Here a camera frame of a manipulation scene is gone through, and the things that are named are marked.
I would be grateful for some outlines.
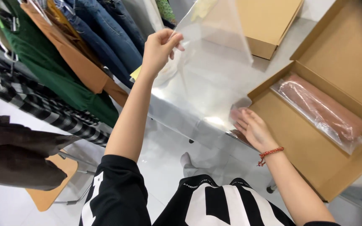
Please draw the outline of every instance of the black t-shirt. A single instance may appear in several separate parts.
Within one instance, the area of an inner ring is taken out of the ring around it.
[[[79,225],[151,225],[147,202],[148,192],[136,163],[120,156],[103,156]],[[177,192],[153,225],[295,226],[243,179],[219,187],[208,175],[180,180]],[[304,226],[339,225],[309,222]]]

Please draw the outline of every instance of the hand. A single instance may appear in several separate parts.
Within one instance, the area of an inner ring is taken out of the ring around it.
[[[149,35],[145,43],[141,70],[148,75],[154,76],[153,78],[155,78],[159,71],[166,65],[169,56],[170,59],[174,59],[174,48],[181,51],[185,50],[179,43],[184,39],[182,34],[175,34],[168,40],[173,32],[173,30],[168,28],[160,30]]]
[[[234,116],[237,116],[234,126],[245,135],[254,148],[264,153],[279,147],[265,122],[255,112],[248,108],[240,108],[238,111],[240,113],[234,113]]]

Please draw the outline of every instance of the red bracelet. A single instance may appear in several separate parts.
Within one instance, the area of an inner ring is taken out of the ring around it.
[[[261,157],[261,161],[258,162],[258,166],[259,166],[259,167],[263,167],[263,166],[264,166],[264,164],[266,163],[265,160],[264,160],[265,156],[267,156],[267,155],[269,155],[269,154],[272,154],[272,153],[275,153],[275,152],[283,151],[283,150],[284,150],[284,147],[278,147],[278,148],[273,149],[273,150],[271,150],[271,151],[268,151],[268,152],[264,152],[264,153],[262,153],[262,154],[259,154],[259,156]]]

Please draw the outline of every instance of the plastic wrapping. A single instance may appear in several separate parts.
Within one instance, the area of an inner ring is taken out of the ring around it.
[[[298,75],[291,73],[271,89],[348,154],[362,144],[362,119]]]
[[[234,0],[197,0],[175,33],[183,34],[185,51],[174,49],[175,58],[158,74],[152,93],[170,101],[178,111],[196,116],[196,137],[201,132],[213,140],[216,137],[207,128],[232,130],[230,110],[251,104],[241,78],[250,76],[246,71],[253,59]]]

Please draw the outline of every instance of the box lid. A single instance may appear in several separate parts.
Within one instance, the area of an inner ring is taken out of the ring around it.
[[[280,44],[302,4],[303,0],[236,0],[244,35],[274,45]]]
[[[290,59],[362,105],[362,5],[336,0]]]

